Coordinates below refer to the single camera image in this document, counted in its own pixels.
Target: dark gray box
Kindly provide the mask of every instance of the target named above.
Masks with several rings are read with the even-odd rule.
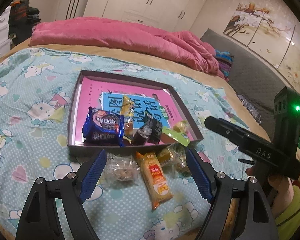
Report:
[[[80,143],[80,144],[76,143],[74,141],[75,122],[76,122],[81,84],[84,76],[88,77],[89,79],[103,81],[103,82],[112,82],[112,83],[115,82],[118,84],[139,86],[139,87],[151,88],[151,89],[167,89],[170,92],[170,95],[181,117],[184,120],[187,120],[190,125],[189,132],[194,138],[194,140],[190,142],[188,147],[189,148],[195,147],[203,139],[202,133],[200,132],[194,119],[192,118],[185,104],[182,102],[182,99],[179,97],[179,95],[173,89],[172,86],[160,82],[152,81],[152,80],[143,79],[143,78],[136,78],[136,77],[105,73],[105,72],[82,70],[79,74],[76,85],[74,87],[74,92],[72,95],[72,101],[71,101],[71,106],[69,111],[68,129],[67,129],[67,146],[70,150],[70,155],[75,157],[82,157],[82,156],[90,157],[95,152],[100,152],[102,149],[105,149],[107,152],[113,154],[120,154],[120,155],[131,155],[137,151],[142,154],[149,153],[149,152],[157,153],[163,148],[170,145],[170,144],[159,144],[159,145],[149,145],[149,146],[119,147],[119,146],[98,146],[98,145],[93,145],[88,143]]]

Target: orange snack package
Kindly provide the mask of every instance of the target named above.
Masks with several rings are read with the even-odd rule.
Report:
[[[160,203],[171,199],[173,195],[155,153],[142,155],[137,152],[136,157],[150,194],[152,209],[155,210]]]

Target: metal screw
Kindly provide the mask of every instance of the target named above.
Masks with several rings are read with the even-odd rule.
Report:
[[[73,178],[75,178],[75,176],[76,176],[75,172],[70,172],[67,175],[68,179],[73,179]]]
[[[256,177],[250,177],[249,179],[250,179],[250,181],[251,181],[252,183],[257,183],[257,182],[258,182],[258,180],[257,180]]]
[[[44,181],[43,178],[37,178],[37,180],[35,181],[37,184],[41,184]]]
[[[217,177],[218,178],[223,179],[225,176],[226,175],[223,172],[221,172],[221,171],[217,172]]]

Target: pink blanket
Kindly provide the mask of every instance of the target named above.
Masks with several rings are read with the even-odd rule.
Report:
[[[224,79],[218,61],[210,53],[211,45],[201,42],[189,31],[170,33],[138,23],[78,17],[38,24],[29,45],[46,44],[99,46],[141,52],[183,63]]]

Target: snack package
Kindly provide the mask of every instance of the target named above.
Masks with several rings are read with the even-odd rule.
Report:
[[[179,172],[188,171],[186,151],[180,143],[173,143],[157,154],[161,167],[173,165]]]
[[[173,151],[173,148],[169,145],[168,147],[165,147],[162,149],[161,152],[157,154],[158,161],[161,165],[161,167],[173,165],[175,160],[175,153]]]
[[[180,121],[177,122],[174,126],[173,126],[173,130],[175,130],[176,132],[181,132],[181,133],[188,133],[189,130],[189,124],[187,121]]]
[[[177,143],[174,146],[174,153],[176,155],[175,165],[174,165],[175,169],[179,172],[190,172],[189,167],[186,162],[186,151],[182,147],[182,145]]]
[[[138,166],[133,157],[119,157],[107,153],[107,164],[104,168],[104,176],[108,184],[115,181],[130,181],[138,184]]]
[[[123,115],[89,107],[82,134],[86,142],[122,147],[123,123]]]
[[[186,135],[185,133],[177,132],[166,126],[164,126],[162,128],[161,141],[163,143],[179,142],[185,147],[187,147],[188,144],[190,143],[190,139],[189,139],[188,135]]]
[[[161,140],[162,123],[153,118],[149,111],[145,110],[145,126],[152,129],[148,142],[158,144]]]
[[[131,140],[133,138],[134,102],[127,95],[123,95],[120,114],[124,116],[124,135]]]
[[[135,135],[133,136],[131,144],[144,145],[148,141],[151,133],[152,133],[152,129],[149,126],[144,125],[140,127],[135,133]]]
[[[152,209],[155,210],[160,203],[171,199],[173,195],[155,153],[142,155],[137,152],[136,156],[150,194]]]

